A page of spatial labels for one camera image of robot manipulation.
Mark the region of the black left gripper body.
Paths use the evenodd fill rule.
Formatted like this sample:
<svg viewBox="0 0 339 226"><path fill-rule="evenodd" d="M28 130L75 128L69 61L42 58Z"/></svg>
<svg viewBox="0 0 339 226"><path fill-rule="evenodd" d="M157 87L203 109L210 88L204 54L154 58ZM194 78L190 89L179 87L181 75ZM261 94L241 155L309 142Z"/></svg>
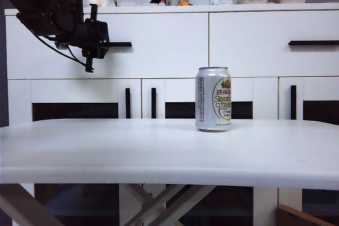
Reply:
<svg viewBox="0 0 339 226"><path fill-rule="evenodd" d="M93 59L97 56L97 5L90 4L91 15L84 23L77 24L71 43L81 48L82 56L86 58L85 71L93 72Z"/></svg>

